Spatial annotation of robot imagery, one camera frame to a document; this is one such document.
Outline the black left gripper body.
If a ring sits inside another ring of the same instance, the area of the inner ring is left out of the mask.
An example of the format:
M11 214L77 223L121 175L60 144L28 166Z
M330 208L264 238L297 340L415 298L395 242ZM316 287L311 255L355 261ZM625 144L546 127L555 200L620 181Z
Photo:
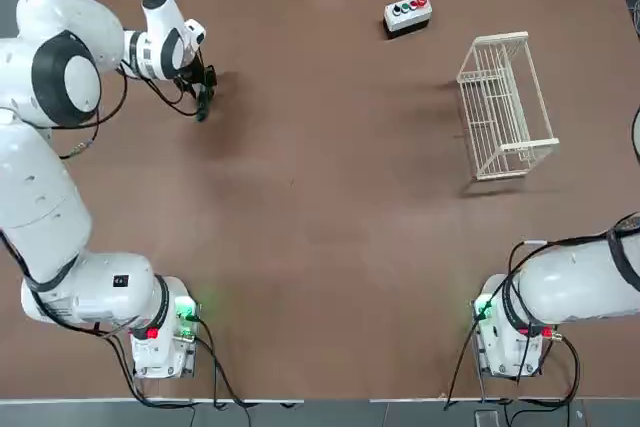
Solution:
M183 92L199 93L205 83L205 68L201 63L191 63L180 68L173 79Z

